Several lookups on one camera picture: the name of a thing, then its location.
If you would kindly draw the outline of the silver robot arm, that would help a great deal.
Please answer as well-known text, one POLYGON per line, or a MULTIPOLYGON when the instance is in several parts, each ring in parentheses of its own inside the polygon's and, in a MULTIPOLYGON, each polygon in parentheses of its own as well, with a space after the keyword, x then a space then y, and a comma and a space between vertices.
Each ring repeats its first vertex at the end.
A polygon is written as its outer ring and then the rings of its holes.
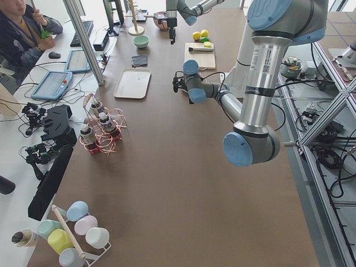
POLYGON ((169 39, 173 45, 176 41, 175 28, 177 27, 177 14, 179 13, 185 22, 192 26, 199 16, 207 13, 214 6, 222 4, 224 0, 201 1, 193 7, 189 7, 182 0, 166 0, 166 21, 169 28, 169 39))
POLYGON ((327 1, 253 1, 245 35, 251 41, 244 98, 239 101, 227 84, 205 83, 195 60, 187 60, 183 75, 174 77, 174 90, 183 88, 191 103, 214 98, 233 122, 223 140, 226 158, 236 166, 250 166, 276 157, 280 141, 266 123, 276 79, 290 46, 321 40, 325 35, 327 1))

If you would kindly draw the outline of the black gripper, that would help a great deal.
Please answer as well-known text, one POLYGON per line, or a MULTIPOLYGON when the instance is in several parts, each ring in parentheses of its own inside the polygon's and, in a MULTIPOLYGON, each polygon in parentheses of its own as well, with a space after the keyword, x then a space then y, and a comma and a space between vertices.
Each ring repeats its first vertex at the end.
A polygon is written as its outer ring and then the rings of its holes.
POLYGON ((182 71, 176 71, 172 81, 173 91, 178 93, 178 90, 181 89, 186 91, 185 79, 182 71))
POLYGON ((169 28, 170 44, 174 45, 176 42, 177 11, 166 11, 166 21, 169 28))

